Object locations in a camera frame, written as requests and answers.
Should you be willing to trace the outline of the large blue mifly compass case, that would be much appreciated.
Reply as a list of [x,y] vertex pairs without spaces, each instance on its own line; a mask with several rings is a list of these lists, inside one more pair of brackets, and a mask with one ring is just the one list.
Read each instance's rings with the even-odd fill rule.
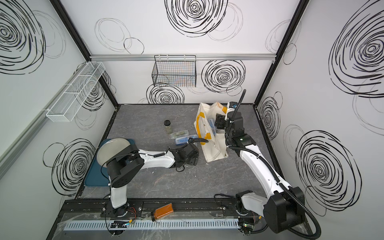
[[185,136],[185,137],[179,137],[179,138],[175,139],[175,144],[177,146],[185,145],[189,142],[190,139],[196,139],[196,138],[198,138],[197,135],[189,135],[189,136]]

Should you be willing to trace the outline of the clear compass case green label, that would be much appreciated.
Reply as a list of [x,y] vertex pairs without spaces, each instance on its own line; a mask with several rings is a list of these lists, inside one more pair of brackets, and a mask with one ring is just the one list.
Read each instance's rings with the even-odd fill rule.
[[177,139],[177,138],[186,137],[188,135],[189,135],[189,131],[188,130],[183,130],[183,131],[178,131],[178,132],[171,133],[169,135],[169,138],[170,139]]

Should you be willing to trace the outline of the cream canvas bag yellow handles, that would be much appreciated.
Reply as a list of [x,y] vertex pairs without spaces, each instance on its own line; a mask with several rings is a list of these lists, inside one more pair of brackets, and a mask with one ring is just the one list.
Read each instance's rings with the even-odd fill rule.
[[207,143],[201,143],[203,154],[207,163],[228,157],[227,146],[225,143],[224,131],[217,130],[214,136],[209,125],[208,119],[216,119],[216,114],[226,116],[227,107],[216,102],[212,105],[200,103],[196,120],[194,122],[197,135],[201,139],[208,140]]

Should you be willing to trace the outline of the blue compass set case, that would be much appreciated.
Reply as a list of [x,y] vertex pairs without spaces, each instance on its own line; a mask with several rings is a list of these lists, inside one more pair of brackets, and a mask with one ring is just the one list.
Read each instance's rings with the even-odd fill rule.
[[214,136],[215,136],[217,134],[217,130],[216,130],[216,126],[215,126],[215,120],[211,118],[211,119],[208,119],[208,122],[209,122],[209,125],[212,129]]

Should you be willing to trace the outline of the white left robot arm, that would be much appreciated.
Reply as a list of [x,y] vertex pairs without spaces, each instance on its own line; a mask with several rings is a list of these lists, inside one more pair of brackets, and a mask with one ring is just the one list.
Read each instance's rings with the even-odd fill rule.
[[195,166],[199,158],[199,150],[193,143],[185,144],[180,148],[154,152],[140,150],[135,144],[122,138],[108,141],[99,152],[106,159],[102,166],[107,168],[113,209],[126,205],[127,185],[140,170]]

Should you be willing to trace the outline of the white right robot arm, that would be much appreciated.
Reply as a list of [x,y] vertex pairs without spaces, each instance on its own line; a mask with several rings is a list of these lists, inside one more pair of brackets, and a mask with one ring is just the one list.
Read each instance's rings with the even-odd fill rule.
[[245,133],[241,113],[216,114],[215,127],[224,131],[227,147],[247,164],[264,189],[265,197],[253,192],[240,194],[243,209],[264,218],[274,233],[302,224],[305,211],[289,194],[303,202],[304,193],[286,182],[265,159],[254,139]]

